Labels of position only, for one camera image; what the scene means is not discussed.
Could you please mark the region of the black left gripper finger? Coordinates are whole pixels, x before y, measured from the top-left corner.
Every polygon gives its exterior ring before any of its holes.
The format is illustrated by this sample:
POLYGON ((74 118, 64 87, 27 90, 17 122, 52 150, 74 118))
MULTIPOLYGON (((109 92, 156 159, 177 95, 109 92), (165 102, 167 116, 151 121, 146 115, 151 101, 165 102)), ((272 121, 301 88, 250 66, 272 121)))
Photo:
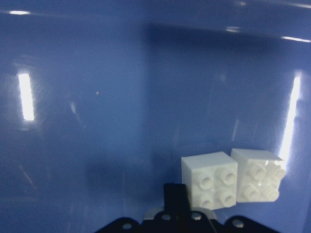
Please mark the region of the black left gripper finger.
POLYGON ((165 183, 163 188, 164 212, 179 219, 189 218, 191 207, 186 185, 182 183, 165 183))

